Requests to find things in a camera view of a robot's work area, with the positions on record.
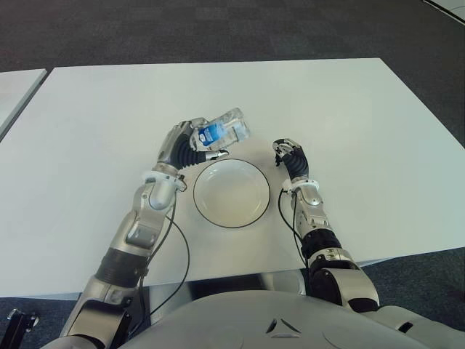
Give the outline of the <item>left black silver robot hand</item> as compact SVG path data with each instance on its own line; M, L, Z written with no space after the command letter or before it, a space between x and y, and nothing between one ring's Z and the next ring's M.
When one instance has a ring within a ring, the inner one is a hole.
M156 169L172 167L177 171L229 155L226 150L197 151L191 147L190 137L197 127L207 123L204 118L182 121L175 125L165 137L158 154Z

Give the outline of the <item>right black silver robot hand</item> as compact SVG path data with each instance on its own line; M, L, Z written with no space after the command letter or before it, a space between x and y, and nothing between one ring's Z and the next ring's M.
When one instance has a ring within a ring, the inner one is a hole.
M281 138L273 142L275 164L284 164L290 180L299 177L309 177L309 165L302 147L289 138Z

